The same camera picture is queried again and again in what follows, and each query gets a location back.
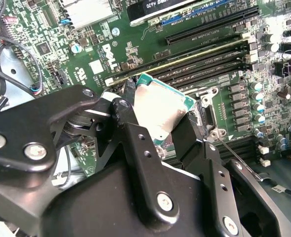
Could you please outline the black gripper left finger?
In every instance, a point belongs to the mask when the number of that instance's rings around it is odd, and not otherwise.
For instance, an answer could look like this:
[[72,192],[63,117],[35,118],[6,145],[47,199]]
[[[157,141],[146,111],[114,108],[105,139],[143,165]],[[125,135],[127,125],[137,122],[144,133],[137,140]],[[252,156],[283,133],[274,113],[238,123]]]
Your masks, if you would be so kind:
[[125,99],[109,101],[75,85],[0,113],[0,217],[14,222],[44,198],[41,185],[56,151],[80,136],[96,138],[98,167],[125,158],[137,213],[145,224],[173,224],[179,205],[148,130]]

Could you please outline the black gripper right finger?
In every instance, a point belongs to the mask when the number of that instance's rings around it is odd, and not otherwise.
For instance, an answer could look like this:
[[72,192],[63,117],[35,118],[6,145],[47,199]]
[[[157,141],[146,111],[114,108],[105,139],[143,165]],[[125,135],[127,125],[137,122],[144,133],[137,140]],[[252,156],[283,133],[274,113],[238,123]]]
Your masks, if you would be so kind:
[[203,189],[204,227],[211,237],[291,237],[291,222],[240,161],[224,162],[206,141],[192,113],[173,129],[176,158]]

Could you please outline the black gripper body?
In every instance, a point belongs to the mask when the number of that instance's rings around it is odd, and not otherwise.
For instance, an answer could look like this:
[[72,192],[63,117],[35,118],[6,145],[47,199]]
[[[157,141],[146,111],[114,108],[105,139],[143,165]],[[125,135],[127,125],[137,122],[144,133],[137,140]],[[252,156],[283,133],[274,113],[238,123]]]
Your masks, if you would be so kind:
[[41,237],[214,237],[197,176],[163,164],[180,207],[178,221],[155,232],[139,219],[126,166],[120,162],[59,194],[45,211]]

